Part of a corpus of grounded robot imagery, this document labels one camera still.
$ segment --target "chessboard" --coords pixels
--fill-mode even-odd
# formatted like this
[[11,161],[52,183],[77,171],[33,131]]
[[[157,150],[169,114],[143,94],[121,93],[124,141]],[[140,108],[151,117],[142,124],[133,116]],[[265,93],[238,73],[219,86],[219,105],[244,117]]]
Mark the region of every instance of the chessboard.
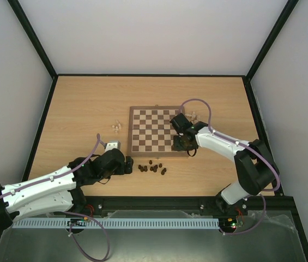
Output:
[[128,155],[132,157],[186,157],[172,151],[176,131],[170,120],[179,106],[131,106],[128,130]]

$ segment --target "black metal frame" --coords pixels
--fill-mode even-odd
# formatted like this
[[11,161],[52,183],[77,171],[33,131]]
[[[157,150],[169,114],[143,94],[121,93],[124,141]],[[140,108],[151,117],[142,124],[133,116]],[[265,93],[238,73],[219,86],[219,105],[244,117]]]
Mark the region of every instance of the black metal frame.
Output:
[[[265,127],[259,113],[257,101],[255,99],[255,95],[253,93],[253,89],[251,86],[251,79],[255,75],[257,69],[261,65],[264,60],[266,54],[270,50],[272,44],[274,43],[277,35],[280,33],[282,27],[285,22],[289,18],[291,12],[293,11],[295,5],[298,0],[288,0],[285,5],[281,15],[279,16],[276,24],[271,30],[269,36],[267,37],[263,47],[261,48],[258,56],[256,57],[252,67],[250,68],[247,75],[174,75],[174,74],[57,74],[54,70],[46,52],[44,51],[41,42],[39,41],[37,35],[34,32],[32,25],[30,24],[26,14],[24,13],[22,6],[19,4],[18,0],[8,0],[9,4],[12,7],[12,10],[16,14],[18,20],[20,21],[22,27],[27,33],[29,39],[31,40],[33,46],[35,47],[38,55],[40,56],[42,62],[44,63],[47,71],[51,75],[53,79],[51,89],[45,104],[45,108],[43,111],[43,115],[40,120],[40,124],[35,136],[35,140],[33,143],[33,147],[31,153],[29,155],[29,160],[26,165],[24,175],[22,180],[26,181],[29,177],[29,173],[31,171],[31,167],[34,161],[35,153],[40,141],[40,137],[43,131],[44,123],[46,121],[47,113],[51,104],[51,100],[53,97],[53,92],[56,87],[56,83],[58,81],[59,76],[159,76],[159,77],[239,77],[243,79],[245,91],[247,94],[247,98],[250,104],[250,108],[252,111],[253,119],[255,122],[255,126],[257,129],[258,136],[261,140],[263,140],[270,149],[268,137],[265,131]],[[206,196],[206,197],[111,197],[111,196],[88,196],[86,197],[89,203],[92,203],[93,206],[98,207],[101,205],[101,209],[95,211],[96,214],[105,214],[107,212],[111,212],[114,210],[182,210],[188,213],[200,213],[201,215],[213,215],[211,210],[201,209],[200,206],[208,206],[209,203],[215,203],[214,196]],[[289,210],[291,211],[294,224],[296,229],[298,230],[299,238],[301,245],[303,247],[303,251],[308,261],[308,242],[304,233],[303,225],[301,224],[298,210],[295,205],[294,199],[291,196],[284,196],[282,187],[275,192],[275,196],[266,196],[267,210]],[[250,198],[247,203],[248,210],[262,210],[263,202],[259,197]]]

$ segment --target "white robotic arm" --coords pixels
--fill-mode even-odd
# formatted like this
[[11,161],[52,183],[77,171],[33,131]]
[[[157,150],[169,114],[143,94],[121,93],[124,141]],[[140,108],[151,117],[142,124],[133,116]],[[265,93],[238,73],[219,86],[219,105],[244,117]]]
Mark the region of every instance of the white robotic arm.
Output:
[[211,133],[206,123],[192,124],[183,114],[178,114],[171,119],[171,124],[178,134],[173,138],[173,150],[187,151],[189,153],[191,150],[204,147],[235,163],[238,180],[224,188],[217,195],[217,199],[219,199],[217,205],[222,211],[225,211],[230,205],[235,204],[242,198],[257,195],[274,180],[271,170],[239,144],[254,148],[278,172],[271,153],[260,140],[248,142],[235,139],[215,130],[212,130],[213,132]]
[[26,217],[56,211],[81,212],[86,204],[82,186],[110,179],[112,175],[132,173],[132,158],[125,158],[119,148],[119,141],[111,141],[106,144],[104,154],[89,159],[78,169],[75,167],[85,158],[76,158],[68,165],[33,180],[4,187],[0,185],[0,196],[3,196],[0,198],[0,231]]

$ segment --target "white wall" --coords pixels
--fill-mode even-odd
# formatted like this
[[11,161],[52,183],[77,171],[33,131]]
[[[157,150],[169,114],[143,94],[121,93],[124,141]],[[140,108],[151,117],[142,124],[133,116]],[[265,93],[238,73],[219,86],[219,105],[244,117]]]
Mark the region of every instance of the white wall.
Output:
[[20,0],[57,73],[246,74],[287,0]]
[[51,78],[7,1],[0,1],[0,182],[21,179]]
[[308,1],[299,1],[252,83],[308,239]]

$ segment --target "wooden table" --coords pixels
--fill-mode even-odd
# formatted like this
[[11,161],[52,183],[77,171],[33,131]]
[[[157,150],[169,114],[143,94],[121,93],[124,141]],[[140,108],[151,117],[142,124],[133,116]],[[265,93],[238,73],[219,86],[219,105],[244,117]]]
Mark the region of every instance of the wooden table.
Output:
[[[212,107],[212,126],[235,138],[257,138],[241,78],[60,76],[35,155],[29,179],[48,174],[77,157],[87,156],[101,134],[104,142],[120,140],[127,151],[129,107],[180,105],[190,98],[204,99]],[[207,122],[208,110],[199,102],[186,104]],[[123,128],[115,134],[111,126]],[[104,149],[96,151],[102,154]],[[140,172],[139,164],[152,159],[167,173]],[[193,158],[134,157],[134,172],[112,176],[108,184],[82,187],[98,196],[210,196],[237,179],[234,163],[205,148]]]

